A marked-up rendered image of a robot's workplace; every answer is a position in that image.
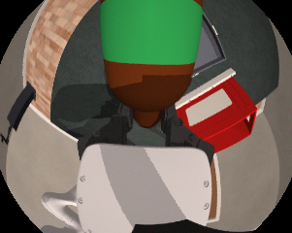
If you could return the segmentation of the brown bottle with green label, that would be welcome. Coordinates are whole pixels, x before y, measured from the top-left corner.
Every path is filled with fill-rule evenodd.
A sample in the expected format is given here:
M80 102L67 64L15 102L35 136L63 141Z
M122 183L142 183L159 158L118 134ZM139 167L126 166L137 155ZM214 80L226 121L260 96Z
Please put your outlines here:
M100 35L109 87L151 128L189 87L203 0L101 0Z

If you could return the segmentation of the red plastic crate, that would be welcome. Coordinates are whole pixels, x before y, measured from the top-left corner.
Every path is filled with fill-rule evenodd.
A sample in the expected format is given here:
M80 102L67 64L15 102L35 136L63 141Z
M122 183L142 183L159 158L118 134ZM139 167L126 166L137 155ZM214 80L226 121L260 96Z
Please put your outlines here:
M251 135L256 113L255 104L233 77L177 109L183 125L212 144L214 153Z

